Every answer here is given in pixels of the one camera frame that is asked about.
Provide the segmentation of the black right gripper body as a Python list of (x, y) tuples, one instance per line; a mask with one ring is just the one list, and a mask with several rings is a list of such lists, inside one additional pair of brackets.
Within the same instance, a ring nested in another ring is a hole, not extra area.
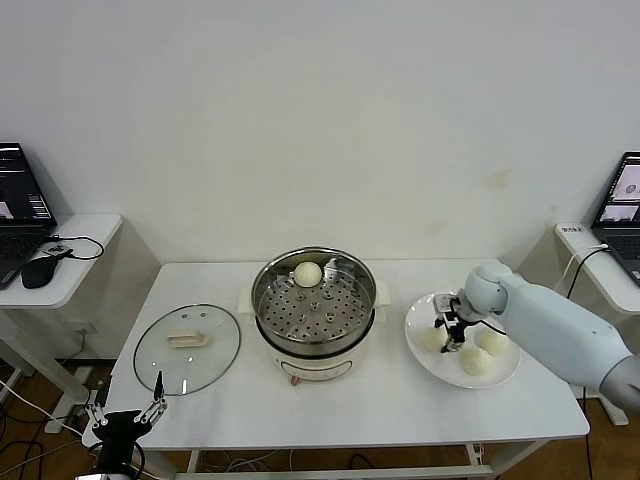
[(446, 326), (461, 324), (467, 328), (475, 324), (471, 312), (460, 298), (441, 298), (439, 311), (439, 316), (444, 316), (446, 319)]

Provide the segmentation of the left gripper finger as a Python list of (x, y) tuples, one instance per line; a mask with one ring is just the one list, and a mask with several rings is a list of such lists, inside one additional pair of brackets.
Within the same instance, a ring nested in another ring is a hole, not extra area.
[(104, 412), (107, 395), (108, 391), (106, 388), (101, 388), (91, 392), (89, 402), (84, 407), (85, 412), (88, 415), (89, 426), (91, 428), (106, 426), (108, 423)]
[(164, 396), (163, 374), (158, 372), (153, 389), (153, 400), (137, 417), (136, 421), (142, 424), (153, 426), (167, 409), (167, 402)]

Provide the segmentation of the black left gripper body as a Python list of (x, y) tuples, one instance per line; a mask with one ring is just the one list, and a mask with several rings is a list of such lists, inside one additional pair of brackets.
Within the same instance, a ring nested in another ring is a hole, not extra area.
[(134, 444), (143, 435), (140, 422), (135, 419), (141, 410), (107, 413), (106, 423), (99, 421), (93, 434), (102, 443), (97, 469), (126, 469), (132, 460)]

